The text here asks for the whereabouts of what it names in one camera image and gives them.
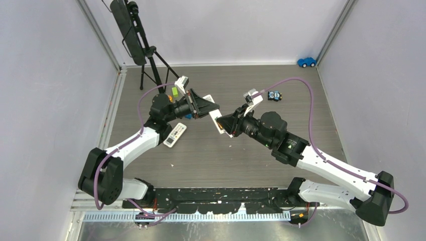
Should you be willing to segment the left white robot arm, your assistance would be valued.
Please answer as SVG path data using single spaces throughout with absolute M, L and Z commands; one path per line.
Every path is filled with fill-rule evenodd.
M 165 93 L 155 95 L 149 118 L 140 130 L 113 147 L 106 150 L 93 148 L 88 153 L 78 188 L 95 198 L 100 207 L 117 199 L 132 199 L 142 208 L 150 207 L 154 201 L 152 185 L 140 178 L 125 179 L 125 168 L 144 152 L 167 140 L 172 132 L 171 121 L 188 114 L 195 119 L 203 118 L 219 108 L 218 104 L 199 96 L 193 89 L 176 102 L 171 102 Z

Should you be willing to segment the long white remote control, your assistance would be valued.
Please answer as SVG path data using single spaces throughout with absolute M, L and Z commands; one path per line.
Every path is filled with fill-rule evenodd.
M 204 96 L 203 98 L 204 98 L 205 100 L 208 100 L 208 101 L 212 102 L 212 103 L 215 103 L 215 101 L 214 101 L 213 97 L 212 97 L 210 94 L 208 94 L 208 95 Z M 212 119 L 212 121 L 213 121 L 213 123 L 214 123 L 214 125 L 215 125 L 215 118 L 216 118 L 216 117 L 221 117 L 221 116 L 222 116 L 222 114 L 221 114 L 220 110 L 218 109 L 218 110 L 214 110 L 214 111 L 210 112 L 210 113 L 209 113 L 209 116 L 211 117 L 211 119 Z M 222 134 L 226 134 L 226 135 L 228 135 L 225 131 L 222 133 L 222 132 L 220 132 L 220 131 L 218 130 L 218 132 L 220 133 L 220 135 L 222 135 Z

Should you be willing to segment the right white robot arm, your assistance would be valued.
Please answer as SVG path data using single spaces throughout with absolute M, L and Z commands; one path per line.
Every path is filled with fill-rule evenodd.
M 246 134 L 261 143 L 280 163 L 316 173 L 333 183 L 327 185 L 294 178 L 286 193 L 291 205 L 327 203 L 350 210 L 370 224 L 385 225 L 394 198 L 390 191 L 394 178 L 390 173 L 364 171 L 316 151 L 307 140 L 288 132 L 287 122 L 274 111 L 263 113 L 259 119 L 251 112 L 235 111 L 216 118 L 216 122 L 233 137 Z

